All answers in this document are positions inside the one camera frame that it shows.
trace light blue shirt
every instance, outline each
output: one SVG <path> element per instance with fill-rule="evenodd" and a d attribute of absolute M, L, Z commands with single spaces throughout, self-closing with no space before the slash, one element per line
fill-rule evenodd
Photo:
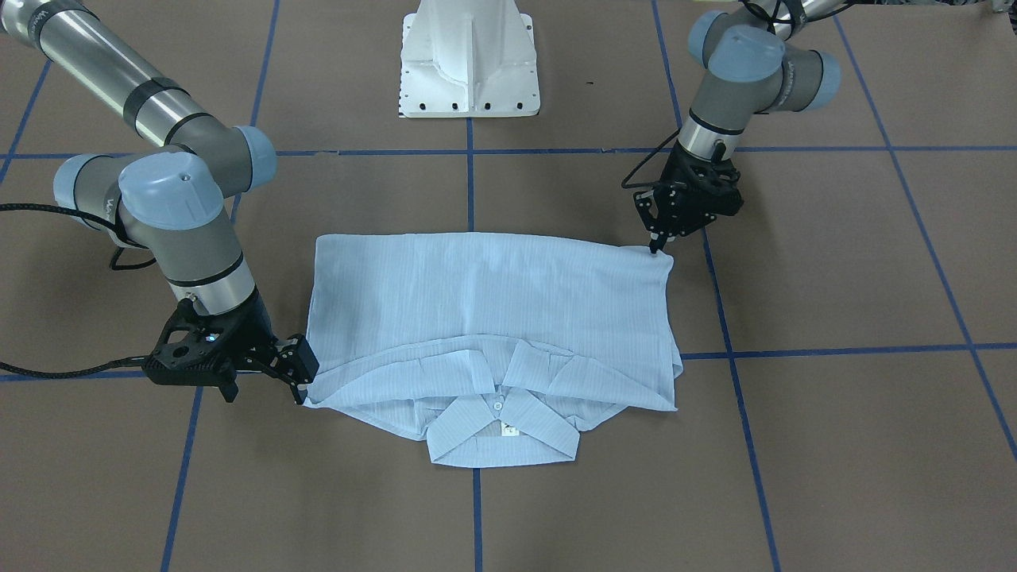
<path fill-rule="evenodd" d="M 575 460 L 627 406 L 673 411 L 672 261 L 512 234 L 317 240 L 308 407 L 426 440 L 431 460 Z"/>

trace clothing tag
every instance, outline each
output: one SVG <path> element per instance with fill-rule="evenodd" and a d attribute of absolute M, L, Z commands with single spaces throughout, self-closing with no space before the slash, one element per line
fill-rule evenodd
<path fill-rule="evenodd" d="M 501 421 L 501 437 L 519 437 L 519 430 Z"/>

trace white plastic mount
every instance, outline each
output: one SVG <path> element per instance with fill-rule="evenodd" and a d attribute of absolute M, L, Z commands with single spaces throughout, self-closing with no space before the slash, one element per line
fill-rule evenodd
<path fill-rule="evenodd" d="M 533 18 L 514 0 L 421 0 L 403 19 L 402 59 L 401 116 L 540 111 Z"/>

